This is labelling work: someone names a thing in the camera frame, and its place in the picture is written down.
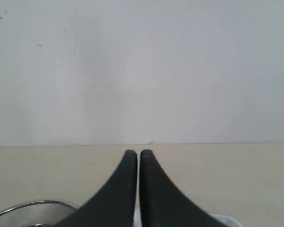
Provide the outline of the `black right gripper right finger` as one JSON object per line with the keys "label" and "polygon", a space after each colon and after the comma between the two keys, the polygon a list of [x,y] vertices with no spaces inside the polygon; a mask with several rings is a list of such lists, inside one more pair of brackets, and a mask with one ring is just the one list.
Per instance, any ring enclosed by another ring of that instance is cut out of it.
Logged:
{"label": "black right gripper right finger", "polygon": [[167,176],[154,153],[140,154],[139,197],[144,227],[222,227],[187,198]]}

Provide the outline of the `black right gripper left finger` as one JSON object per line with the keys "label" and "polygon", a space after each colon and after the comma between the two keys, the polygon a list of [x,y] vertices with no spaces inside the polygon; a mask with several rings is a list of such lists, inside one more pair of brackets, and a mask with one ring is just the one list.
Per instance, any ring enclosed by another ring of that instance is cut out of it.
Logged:
{"label": "black right gripper left finger", "polygon": [[137,154],[127,150],[100,190],[56,227],[132,227],[137,187]]}

